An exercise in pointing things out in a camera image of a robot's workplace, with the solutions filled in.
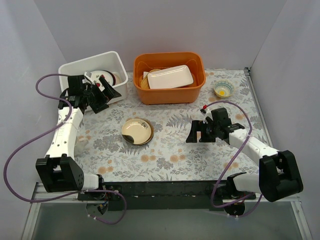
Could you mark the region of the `orange plastic bin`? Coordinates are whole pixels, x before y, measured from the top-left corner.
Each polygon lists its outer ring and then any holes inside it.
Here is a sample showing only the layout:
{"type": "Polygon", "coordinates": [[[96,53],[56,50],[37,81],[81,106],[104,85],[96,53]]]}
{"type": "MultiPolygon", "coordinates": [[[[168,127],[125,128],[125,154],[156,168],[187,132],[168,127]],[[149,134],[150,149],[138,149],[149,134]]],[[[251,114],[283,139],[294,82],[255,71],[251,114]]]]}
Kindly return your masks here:
{"type": "Polygon", "coordinates": [[[202,58],[194,52],[145,53],[134,60],[133,84],[140,101],[145,105],[193,103],[198,98],[205,82],[206,74],[202,58]],[[172,89],[143,89],[140,87],[144,72],[179,65],[188,66],[193,78],[191,85],[172,89]]]}

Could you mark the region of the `floral table mat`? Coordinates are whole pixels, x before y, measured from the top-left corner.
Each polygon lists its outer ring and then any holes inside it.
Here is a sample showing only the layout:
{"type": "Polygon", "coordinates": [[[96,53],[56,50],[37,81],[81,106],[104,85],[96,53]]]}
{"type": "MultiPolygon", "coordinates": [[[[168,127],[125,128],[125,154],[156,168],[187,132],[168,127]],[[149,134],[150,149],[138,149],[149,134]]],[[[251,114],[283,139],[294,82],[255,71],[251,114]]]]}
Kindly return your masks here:
{"type": "Polygon", "coordinates": [[[75,162],[86,174],[100,174],[107,182],[216,180],[232,174],[256,174],[257,165],[243,153],[217,139],[214,143],[186,143],[192,120],[200,120],[200,109],[226,108],[233,123],[246,129],[265,144],[269,137],[256,108],[251,86],[243,70],[207,70],[206,81],[193,103],[145,105],[137,94],[133,74],[129,72],[126,99],[108,109],[84,115],[78,137],[88,144],[75,154],[75,162]],[[219,80],[234,87],[232,96],[221,98],[214,92],[219,80]],[[121,134],[123,124],[143,118],[154,127],[152,140],[145,145],[132,145],[121,134]]]}

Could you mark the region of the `tan round plate in bin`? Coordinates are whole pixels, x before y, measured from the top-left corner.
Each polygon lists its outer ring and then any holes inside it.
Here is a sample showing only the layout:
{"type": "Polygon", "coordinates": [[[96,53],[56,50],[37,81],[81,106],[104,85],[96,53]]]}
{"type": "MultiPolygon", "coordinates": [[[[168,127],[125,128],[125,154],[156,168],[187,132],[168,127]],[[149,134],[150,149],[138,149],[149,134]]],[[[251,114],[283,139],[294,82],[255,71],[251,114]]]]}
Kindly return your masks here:
{"type": "Polygon", "coordinates": [[[142,88],[142,89],[145,89],[145,90],[150,89],[149,81],[148,81],[148,74],[149,74],[149,73],[152,73],[152,72],[159,71],[159,70],[160,70],[160,69],[152,69],[150,72],[144,71],[144,72],[143,72],[143,78],[142,78],[142,80],[139,82],[139,87],[142,88]]]}

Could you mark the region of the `pink plate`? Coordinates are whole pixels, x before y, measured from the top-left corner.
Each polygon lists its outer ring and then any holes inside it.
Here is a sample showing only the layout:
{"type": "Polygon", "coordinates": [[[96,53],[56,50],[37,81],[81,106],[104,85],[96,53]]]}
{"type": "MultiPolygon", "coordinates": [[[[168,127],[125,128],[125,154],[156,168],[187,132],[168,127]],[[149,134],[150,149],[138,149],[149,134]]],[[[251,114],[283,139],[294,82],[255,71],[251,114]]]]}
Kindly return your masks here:
{"type": "Polygon", "coordinates": [[[121,77],[116,72],[113,72],[113,75],[115,77],[115,85],[119,85],[123,82],[121,77]]]}

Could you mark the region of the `patterned small bowl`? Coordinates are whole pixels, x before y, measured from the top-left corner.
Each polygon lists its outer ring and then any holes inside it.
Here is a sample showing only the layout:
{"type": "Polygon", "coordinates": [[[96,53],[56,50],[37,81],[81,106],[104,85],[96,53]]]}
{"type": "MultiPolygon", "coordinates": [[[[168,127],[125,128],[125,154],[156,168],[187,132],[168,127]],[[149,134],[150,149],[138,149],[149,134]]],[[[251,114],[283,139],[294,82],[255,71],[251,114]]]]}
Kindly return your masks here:
{"type": "Polygon", "coordinates": [[[235,86],[226,80],[218,80],[213,87],[214,93],[220,98],[228,98],[235,92],[235,86]]]}

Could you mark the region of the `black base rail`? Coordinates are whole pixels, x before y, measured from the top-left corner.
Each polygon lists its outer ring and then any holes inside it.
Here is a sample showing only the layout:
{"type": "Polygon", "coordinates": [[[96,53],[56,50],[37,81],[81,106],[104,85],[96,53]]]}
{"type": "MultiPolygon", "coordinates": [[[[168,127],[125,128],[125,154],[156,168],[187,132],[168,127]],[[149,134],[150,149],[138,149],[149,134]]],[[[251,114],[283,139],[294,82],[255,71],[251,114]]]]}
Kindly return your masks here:
{"type": "MultiPolygon", "coordinates": [[[[100,189],[118,191],[127,203],[128,210],[177,210],[177,209],[214,209],[210,197],[216,180],[191,181],[136,181],[104,182],[100,189]]],[[[232,190],[226,180],[222,180],[214,195],[214,204],[222,200],[239,198],[240,192],[232,190]]],[[[79,201],[103,201],[109,203],[110,211],[123,209],[122,199],[115,194],[88,192],[77,196],[79,201]]]]}

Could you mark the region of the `white rectangular tray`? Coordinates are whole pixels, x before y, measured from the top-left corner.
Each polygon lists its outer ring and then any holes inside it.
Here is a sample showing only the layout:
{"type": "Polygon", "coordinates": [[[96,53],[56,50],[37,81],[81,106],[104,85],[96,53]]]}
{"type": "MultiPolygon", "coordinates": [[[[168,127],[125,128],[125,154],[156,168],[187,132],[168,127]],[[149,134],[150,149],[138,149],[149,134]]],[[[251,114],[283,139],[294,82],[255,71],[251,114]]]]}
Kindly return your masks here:
{"type": "Polygon", "coordinates": [[[192,85],[194,79],[187,65],[179,65],[149,72],[147,83],[151,90],[175,89],[192,85]]]}

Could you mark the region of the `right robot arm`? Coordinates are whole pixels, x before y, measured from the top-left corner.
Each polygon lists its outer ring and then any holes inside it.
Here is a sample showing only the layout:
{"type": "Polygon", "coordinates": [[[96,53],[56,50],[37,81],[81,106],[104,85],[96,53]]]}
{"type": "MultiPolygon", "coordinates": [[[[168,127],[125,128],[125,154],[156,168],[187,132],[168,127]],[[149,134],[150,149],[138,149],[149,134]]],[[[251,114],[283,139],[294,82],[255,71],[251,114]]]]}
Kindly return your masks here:
{"type": "Polygon", "coordinates": [[[237,199],[244,192],[263,195],[269,202],[289,197],[303,191],[304,186],[294,154],[279,151],[257,138],[239,123],[232,123],[227,110],[201,109],[203,120],[191,122],[187,143],[214,143],[216,139],[241,150],[258,166],[257,174],[235,173],[227,177],[227,195],[237,199]]]}

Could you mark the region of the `white ceramic mug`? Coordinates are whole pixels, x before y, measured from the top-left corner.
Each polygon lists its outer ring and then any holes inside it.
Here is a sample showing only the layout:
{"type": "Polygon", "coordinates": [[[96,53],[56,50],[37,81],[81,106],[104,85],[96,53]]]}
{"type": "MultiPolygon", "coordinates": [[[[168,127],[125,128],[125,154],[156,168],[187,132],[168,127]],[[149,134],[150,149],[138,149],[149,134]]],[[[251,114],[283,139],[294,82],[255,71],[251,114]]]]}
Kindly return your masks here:
{"type": "Polygon", "coordinates": [[[78,137],[77,138],[77,142],[75,145],[75,148],[79,151],[83,151],[84,148],[87,146],[87,144],[89,143],[89,140],[86,137],[78,137]]]}

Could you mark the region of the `white plastic bin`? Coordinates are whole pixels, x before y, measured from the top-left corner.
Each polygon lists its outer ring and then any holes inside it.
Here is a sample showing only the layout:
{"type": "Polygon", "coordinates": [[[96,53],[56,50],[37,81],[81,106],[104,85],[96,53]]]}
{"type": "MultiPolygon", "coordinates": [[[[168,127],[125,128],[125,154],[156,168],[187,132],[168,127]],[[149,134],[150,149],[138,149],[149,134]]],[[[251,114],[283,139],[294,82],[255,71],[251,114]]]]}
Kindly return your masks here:
{"type": "Polygon", "coordinates": [[[113,88],[122,96],[114,98],[110,103],[125,100],[128,96],[128,75],[119,54],[116,51],[108,51],[77,61],[63,64],[59,67],[58,73],[66,75],[82,75],[86,71],[106,70],[111,73],[117,73],[122,83],[115,85],[113,88]]]}

